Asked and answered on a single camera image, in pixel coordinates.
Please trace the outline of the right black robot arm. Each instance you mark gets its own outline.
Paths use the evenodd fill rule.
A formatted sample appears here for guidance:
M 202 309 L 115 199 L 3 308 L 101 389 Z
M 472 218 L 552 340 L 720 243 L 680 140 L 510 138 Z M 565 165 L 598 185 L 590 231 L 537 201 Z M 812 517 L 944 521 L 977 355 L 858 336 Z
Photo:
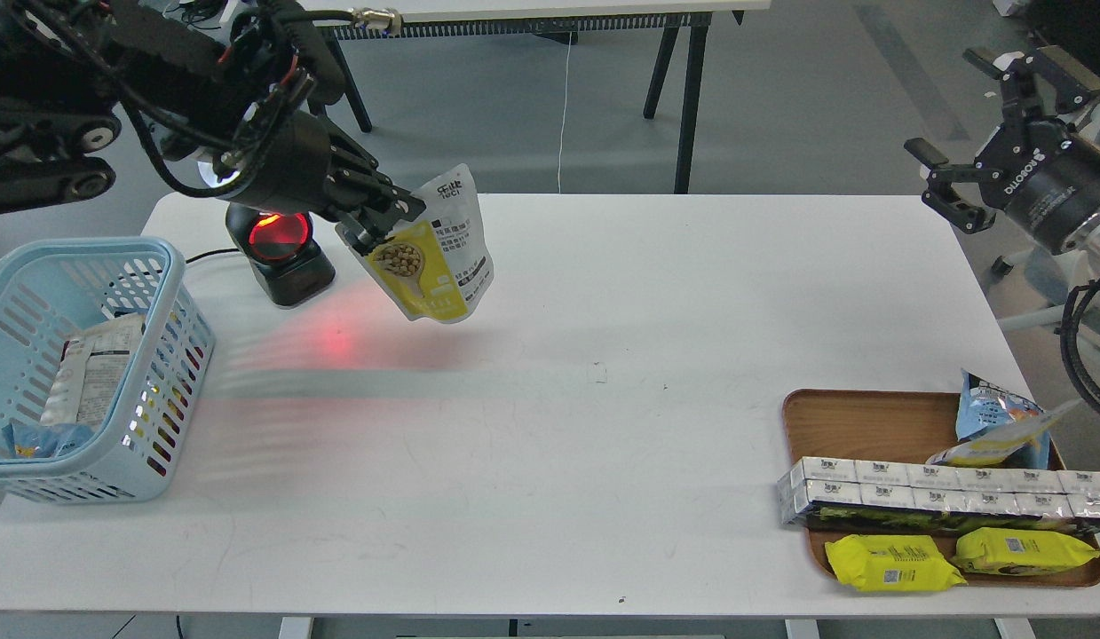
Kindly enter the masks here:
M 1100 146 L 1079 125 L 1100 102 L 1100 76 L 1056 45 L 964 60 L 999 84 L 1001 122 L 972 162 L 955 163 L 924 137 L 904 148 L 926 170 L 922 202 L 963 233 L 983 232 L 1004 213 L 1052 255 L 1081 250 L 1100 272 Z M 1100 274 L 1069 291 L 1058 316 L 1066 376 L 1100 415 L 1100 384 L 1079 351 L 1079 327 L 1100 295 Z

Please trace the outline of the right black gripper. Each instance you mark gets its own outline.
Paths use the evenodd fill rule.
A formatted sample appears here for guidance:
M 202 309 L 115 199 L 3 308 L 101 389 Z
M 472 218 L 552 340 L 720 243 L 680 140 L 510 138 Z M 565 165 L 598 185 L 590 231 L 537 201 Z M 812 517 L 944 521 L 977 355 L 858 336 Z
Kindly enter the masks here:
M 981 201 L 1003 211 L 1053 255 L 1100 255 L 1100 146 L 1077 134 L 1100 104 L 1100 76 L 1049 45 L 996 54 L 964 49 L 963 59 L 1000 84 L 1001 125 L 975 163 L 952 163 L 926 137 L 904 148 L 928 170 L 922 202 L 964 234 L 991 229 L 996 214 L 954 185 L 980 185 Z

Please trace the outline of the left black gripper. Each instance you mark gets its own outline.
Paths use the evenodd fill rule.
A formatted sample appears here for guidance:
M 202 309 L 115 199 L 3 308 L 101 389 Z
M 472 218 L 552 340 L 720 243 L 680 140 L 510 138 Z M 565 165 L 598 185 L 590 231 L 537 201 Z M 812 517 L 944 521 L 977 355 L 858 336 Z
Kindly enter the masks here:
M 257 174 L 219 199 L 271 213 L 322 214 L 340 222 L 340 239 L 355 256 L 367 257 L 396 223 L 424 214 L 425 203 L 395 185 L 375 158 L 340 156 L 348 140 L 323 115 L 294 113 Z

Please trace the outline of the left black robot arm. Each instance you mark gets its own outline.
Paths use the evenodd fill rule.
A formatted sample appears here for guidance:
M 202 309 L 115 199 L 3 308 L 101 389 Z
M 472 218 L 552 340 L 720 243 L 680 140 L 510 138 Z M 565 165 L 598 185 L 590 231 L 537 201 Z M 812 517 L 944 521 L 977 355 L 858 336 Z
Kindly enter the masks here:
M 402 27 L 395 11 L 260 1 L 220 42 L 139 1 L 0 1 L 0 216 L 107 192 L 121 108 L 176 192 L 319 216 L 371 254 L 425 203 L 323 113 L 346 71 L 319 21 Z

